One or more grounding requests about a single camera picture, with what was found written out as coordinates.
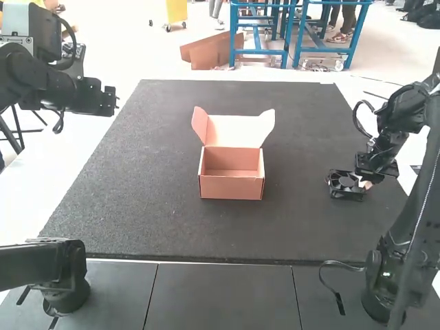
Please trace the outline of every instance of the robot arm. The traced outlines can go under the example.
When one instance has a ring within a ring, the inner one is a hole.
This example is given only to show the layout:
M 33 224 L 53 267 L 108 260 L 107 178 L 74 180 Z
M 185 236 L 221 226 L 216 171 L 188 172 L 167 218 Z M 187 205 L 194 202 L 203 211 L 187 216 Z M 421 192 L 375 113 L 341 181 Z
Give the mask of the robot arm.
M 355 173 L 363 180 L 380 183 L 385 176 L 398 177 L 395 157 L 408 139 L 409 133 L 418 133 L 426 124 L 424 113 L 429 94 L 439 85 L 440 77 L 433 74 L 423 82 L 415 82 L 397 90 L 379 110 L 371 108 L 377 116 L 379 136 L 372 137 L 359 124 L 356 113 L 359 102 L 353 110 L 353 122 L 362 134 L 370 138 L 366 153 L 357 153 Z
M 440 83 L 433 74 L 402 87 L 378 111 L 379 137 L 358 153 L 356 173 L 373 183 L 390 175 L 395 156 L 408 138 L 430 127 L 426 154 L 401 214 L 366 260 L 362 304 L 374 320 L 398 329 L 408 307 L 423 307 L 438 271 L 440 255 Z
M 79 309 L 90 294 L 85 247 L 79 240 L 32 239 L 0 247 L 0 292 L 28 285 L 43 295 L 44 311 L 62 316 Z
M 62 44 L 61 24 L 73 43 Z M 115 87 L 83 75 L 85 45 L 69 24 L 34 3 L 8 0 L 0 35 L 0 110 L 71 111 L 109 117 L 116 108 Z

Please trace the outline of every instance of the cardboard piece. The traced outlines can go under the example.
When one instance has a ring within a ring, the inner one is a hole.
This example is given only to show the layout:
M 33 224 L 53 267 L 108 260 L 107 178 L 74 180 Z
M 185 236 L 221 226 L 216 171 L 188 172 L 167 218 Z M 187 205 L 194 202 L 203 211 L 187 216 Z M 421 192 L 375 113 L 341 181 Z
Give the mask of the cardboard piece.
M 203 143 L 200 197 L 262 199 L 265 172 L 261 145 L 274 129 L 275 110 L 250 117 L 208 115 L 195 107 L 191 125 Z
M 234 46 L 243 49 L 244 34 L 236 34 Z M 181 59 L 191 63 L 193 70 L 210 70 L 228 64 L 230 32 L 223 32 L 180 47 Z

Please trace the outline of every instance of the pink cardboard box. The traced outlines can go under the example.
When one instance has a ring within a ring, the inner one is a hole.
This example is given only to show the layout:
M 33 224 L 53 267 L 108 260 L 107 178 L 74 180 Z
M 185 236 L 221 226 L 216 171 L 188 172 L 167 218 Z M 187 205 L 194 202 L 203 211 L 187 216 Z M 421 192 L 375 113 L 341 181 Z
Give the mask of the pink cardboard box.
M 200 197 L 262 199 L 265 173 L 261 145 L 274 129 L 275 110 L 259 116 L 208 115 L 195 107 L 191 125 L 203 143 Z

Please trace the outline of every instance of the person's leg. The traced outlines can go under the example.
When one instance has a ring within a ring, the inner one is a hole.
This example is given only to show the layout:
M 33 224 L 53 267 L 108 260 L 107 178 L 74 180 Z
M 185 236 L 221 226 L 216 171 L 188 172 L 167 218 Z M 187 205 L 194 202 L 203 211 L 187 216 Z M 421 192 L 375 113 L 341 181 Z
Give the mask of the person's leg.
M 209 0 L 209 16 L 213 19 L 214 29 L 224 30 L 224 22 L 219 20 L 219 14 L 223 0 Z
M 214 14 L 212 14 L 215 19 L 219 18 L 221 5 L 223 5 L 223 0 L 215 0 Z
M 332 5 L 331 6 L 329 25 L 336 26 L 336 23 L 338 22 L 338 16 L 339 16 L 340 10 L 341 10 L 341 5 Z
M 208 7 L 209 7 L 209 17 L 212 17 L 212 15 L 214 14 L 215 0 L 209 0 Z
M 353 27 L 353 22 L 356 22 L 356 6 L 355 5 L 342 5 L 342 16 L 344 17 L 344 23 L 341 27 L 342 34 L 348 34 Z
M 343 0 L 343 2 L 352 2 L 353 0 Z M 330 43 L 347 43 L 351 38 L 351 31 L 353 24 L 356 22 L 356 6 L 355 5 L 342 5 L 342 16 L 344 17 L 344 23 L 342 24 L 340 32 L 335 36 L 328 38 Z

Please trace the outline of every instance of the yellow cart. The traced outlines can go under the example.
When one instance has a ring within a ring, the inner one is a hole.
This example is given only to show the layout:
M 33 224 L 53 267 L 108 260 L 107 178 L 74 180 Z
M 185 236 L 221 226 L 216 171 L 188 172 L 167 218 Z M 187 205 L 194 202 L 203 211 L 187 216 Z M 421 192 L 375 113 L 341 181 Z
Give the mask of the yellow cart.
M 186 29 L 186 20 L 188 19 L 186 0 L 157 0 L 154 6 L 157 6 L 159 17 L 161 17 L 161 22 L 167 32 L 171 31 L 171 24 L 178 22 L 181 22 L 181 26 Z M 150 19 L 149 25 L 153 26 L 152 19 Z

